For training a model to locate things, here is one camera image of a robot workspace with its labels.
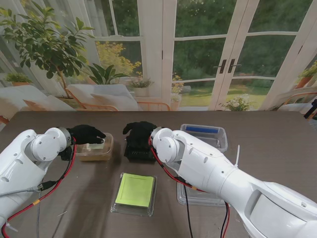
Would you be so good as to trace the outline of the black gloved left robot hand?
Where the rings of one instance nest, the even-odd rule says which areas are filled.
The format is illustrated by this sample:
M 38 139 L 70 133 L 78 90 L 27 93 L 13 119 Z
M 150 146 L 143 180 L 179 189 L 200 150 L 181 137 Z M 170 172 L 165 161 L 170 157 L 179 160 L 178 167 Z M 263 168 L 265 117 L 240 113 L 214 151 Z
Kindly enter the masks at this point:
M 73 141 L 77 145 L 82 144 L 103 144 L 106 135 L 93 126 L 81 124 L 68 128 Z

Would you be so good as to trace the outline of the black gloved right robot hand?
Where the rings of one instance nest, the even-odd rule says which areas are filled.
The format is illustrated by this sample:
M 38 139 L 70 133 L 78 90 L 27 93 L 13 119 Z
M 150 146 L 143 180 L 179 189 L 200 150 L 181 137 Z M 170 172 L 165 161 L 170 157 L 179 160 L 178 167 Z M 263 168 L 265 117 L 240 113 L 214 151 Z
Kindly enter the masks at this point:
M 149 149 L 148 139 L 156 128 L 156 125 L 147 121 L 131 122 L 125 126 L 122 133 L 124 135 L 129 133 L 126 136 L 128 146 L 138 149 Z

